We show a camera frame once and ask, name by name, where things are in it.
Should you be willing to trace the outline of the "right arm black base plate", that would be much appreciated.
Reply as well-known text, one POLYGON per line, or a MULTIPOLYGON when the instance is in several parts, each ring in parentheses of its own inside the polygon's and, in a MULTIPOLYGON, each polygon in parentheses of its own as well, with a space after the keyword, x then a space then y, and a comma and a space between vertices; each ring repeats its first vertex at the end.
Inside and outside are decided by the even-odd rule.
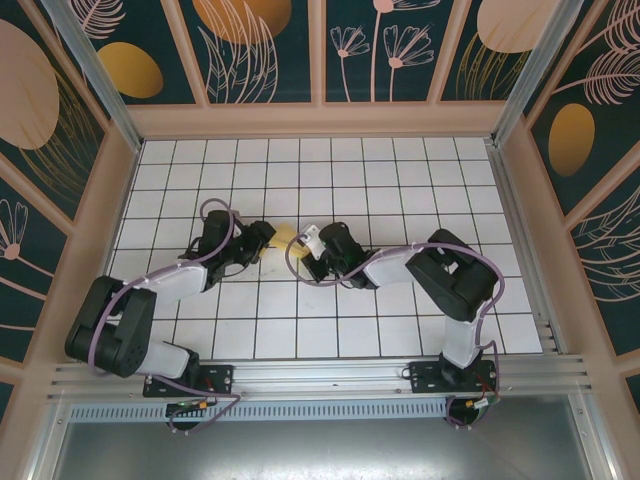
POLYGON ((480 360, 465 369, 440 361, 411 362, 407 374, 413 393, 480 394, 495 390, 497 384, 496 367, 491 360, 480 360))

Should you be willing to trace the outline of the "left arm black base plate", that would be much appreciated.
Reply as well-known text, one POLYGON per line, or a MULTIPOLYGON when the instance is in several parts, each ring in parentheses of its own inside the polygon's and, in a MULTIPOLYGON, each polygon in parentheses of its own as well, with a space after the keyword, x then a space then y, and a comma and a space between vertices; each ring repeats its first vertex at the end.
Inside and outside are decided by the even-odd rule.
POLYGON ((232 365, 203 365, 188 368, 181 377, 162 381, 147 379, 143 385, 144 398, 210 397, 230 394, 233 385, 232 365))

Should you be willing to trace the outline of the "grey metal sheet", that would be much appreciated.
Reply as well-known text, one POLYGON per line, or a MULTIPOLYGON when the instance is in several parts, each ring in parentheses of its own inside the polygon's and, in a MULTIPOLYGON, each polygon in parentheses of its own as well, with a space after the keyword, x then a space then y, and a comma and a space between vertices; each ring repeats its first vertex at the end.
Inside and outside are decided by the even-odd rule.
POLYGON ((72 424, 36 480, 610 480, 568 424, 454 430, 439 419, 72 424))

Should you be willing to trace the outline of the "aluminium frame post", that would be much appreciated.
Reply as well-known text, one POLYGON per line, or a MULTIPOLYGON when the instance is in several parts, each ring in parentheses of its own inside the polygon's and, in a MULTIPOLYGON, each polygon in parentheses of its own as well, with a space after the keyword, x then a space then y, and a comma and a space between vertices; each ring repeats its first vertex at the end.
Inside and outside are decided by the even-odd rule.
POLYGON ((39 1, 126 143, 138 153, 142 137, 92 43, 107 40, 124 20, 123 0, 39 1))
POLYGON ((560 0, 554 8, 490 134, 491 146, 495 149, 500 149, 508 140, 536 87, 579 16, 583 3, 584 0, 560 0))

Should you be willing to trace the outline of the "left small circuit board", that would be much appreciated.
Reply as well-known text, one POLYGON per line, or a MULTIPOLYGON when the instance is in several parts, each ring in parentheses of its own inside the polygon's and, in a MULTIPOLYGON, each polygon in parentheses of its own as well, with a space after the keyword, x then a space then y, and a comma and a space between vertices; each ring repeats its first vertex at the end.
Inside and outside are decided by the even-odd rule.
POLYGON ((171 417, 189 418, 189 417, 203 417, 206 412, 218 405, 217 400, 200 399, 182 401, 177 403, 170 403, 166 406, 165 417, 167 419, 171 417))

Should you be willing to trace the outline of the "yellow cloth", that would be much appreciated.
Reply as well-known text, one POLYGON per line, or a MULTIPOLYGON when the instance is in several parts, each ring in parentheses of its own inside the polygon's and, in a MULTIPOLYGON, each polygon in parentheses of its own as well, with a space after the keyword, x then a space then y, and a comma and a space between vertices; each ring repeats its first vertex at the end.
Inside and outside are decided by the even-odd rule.
POLYGON ((271 247, 278 248, 282 251, 287 249, 289 243, 298 235, 298 232, 294 228, 287 224, 282 223, 276 227, 276 234, 269 242, 271 247))

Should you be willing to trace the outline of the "aluminium side rail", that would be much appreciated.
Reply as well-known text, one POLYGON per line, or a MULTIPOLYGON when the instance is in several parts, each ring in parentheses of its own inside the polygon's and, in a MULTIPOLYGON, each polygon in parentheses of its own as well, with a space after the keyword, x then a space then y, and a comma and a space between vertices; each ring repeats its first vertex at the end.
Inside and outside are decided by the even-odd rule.
POLYGON ((489 144, 487 153, 543 352, 554 355, 567 354, 567 345, 508 166, 497 147, 489 144))

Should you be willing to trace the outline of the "long aluminium mounting rail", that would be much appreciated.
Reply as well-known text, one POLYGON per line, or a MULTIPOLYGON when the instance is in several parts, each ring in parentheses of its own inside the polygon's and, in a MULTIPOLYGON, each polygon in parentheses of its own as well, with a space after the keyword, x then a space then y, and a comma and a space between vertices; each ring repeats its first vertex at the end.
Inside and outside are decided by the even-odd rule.
MULTIPOLYGON (((232 392, 248 401, 405 398, 402 378, 409 358, 355 360, 233 361, 232 392)), ((501 355, 499 393, 538 396, 588 392, 589 379, 578 355, 501 355)), ((145 378, 98 377, 79 363, 55 367, 45 398, 59 402, 141 401, 145 378)))

